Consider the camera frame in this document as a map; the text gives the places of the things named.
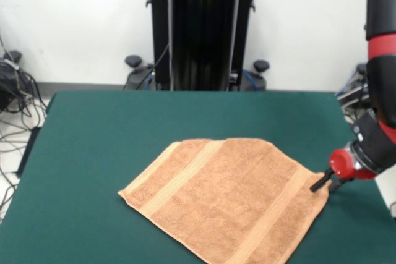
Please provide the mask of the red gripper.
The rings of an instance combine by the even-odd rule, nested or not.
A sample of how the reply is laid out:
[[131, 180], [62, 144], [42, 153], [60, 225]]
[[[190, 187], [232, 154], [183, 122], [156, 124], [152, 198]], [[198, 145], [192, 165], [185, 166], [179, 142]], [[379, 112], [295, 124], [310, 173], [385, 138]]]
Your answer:
[[333, 172], [339, 179], [333, 181], [329, 185], [330, 194], [337, 191], [346, 183], [346, 180], [370, 180], [376, 177], [376, 174], [362, 167], [356, 157], [354, 157], [352, 152], [347, 148], [335, 150], [330, 156], [329, 165], [332, 170], [324, 171], [324, 175], [309, 188], [311, 192], [317, 192], [320, 188], [325, 186], [326, 182], [331, 180]]

